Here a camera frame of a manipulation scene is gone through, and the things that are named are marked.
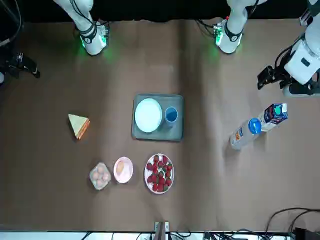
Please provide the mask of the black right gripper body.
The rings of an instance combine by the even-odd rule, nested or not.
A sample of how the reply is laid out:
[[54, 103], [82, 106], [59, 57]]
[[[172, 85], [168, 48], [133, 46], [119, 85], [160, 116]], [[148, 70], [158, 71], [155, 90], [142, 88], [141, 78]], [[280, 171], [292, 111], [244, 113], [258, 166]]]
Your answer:
[[22, 52], [7, 54], [3, 60], [3, 72], [6, 74], [18, 74], [24, 71], [25, 67], [22, 63], [23, 56], [24, 54]]

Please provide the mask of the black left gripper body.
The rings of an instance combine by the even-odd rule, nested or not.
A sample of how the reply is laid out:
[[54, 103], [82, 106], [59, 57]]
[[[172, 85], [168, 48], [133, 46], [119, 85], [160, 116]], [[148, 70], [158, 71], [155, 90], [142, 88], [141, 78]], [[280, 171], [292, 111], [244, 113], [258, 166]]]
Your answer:
[[274, 68], [273, 78], [276, 82], [291, 81], [291, 75], [285, 70], [283, 65], [278, 65]]

